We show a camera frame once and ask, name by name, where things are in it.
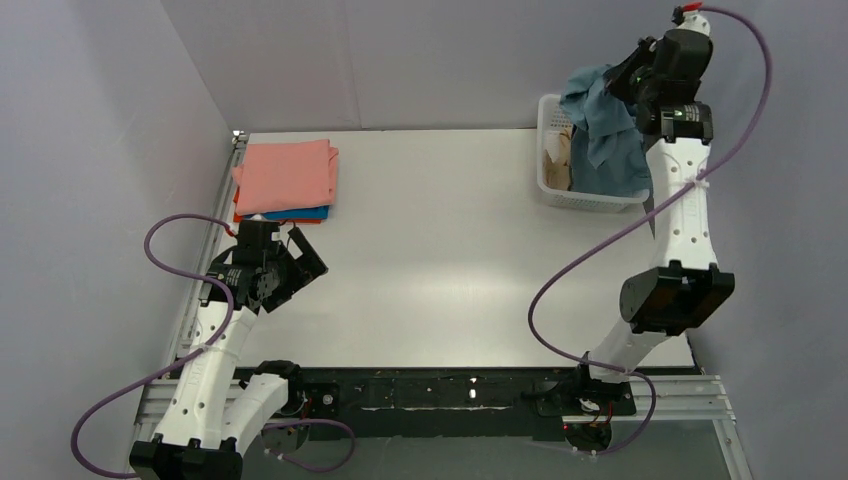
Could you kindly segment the grey-blue t shirt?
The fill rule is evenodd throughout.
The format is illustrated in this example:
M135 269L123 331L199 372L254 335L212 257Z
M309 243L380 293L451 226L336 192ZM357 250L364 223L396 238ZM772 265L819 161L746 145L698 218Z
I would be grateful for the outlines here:
M635 197L652 189L635 125L635 108L605 87L607 65L581 67L566 81L559 106L573 126L571 189L612 197Z

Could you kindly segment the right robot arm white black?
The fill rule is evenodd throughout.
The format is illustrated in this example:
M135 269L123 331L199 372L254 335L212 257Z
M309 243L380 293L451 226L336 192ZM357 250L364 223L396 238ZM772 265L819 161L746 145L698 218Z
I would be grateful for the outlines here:
M620 318L601 343L578 358L568 377L526 394L542 417L616 413L641 361L700 327L735 289L734 275L721 271L711 244L703 178L713 125L696 94L712 54L708 28L680 25L641 40L602 76L602 99L635 115L637 144L653 182L655 205L647 217L656 250L649 268L623 283Z

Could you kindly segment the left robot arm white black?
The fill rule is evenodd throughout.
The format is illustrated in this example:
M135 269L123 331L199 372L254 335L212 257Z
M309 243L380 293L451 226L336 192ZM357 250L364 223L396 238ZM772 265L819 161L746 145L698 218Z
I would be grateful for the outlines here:
M238 398L227 401L245 340L260 312L270 313L327 273L297 226L244 220L235 243L205 275L194 338L171 402L129 463L142 479L238 479L243 456L265 421L288 402L296 367L262 364Z

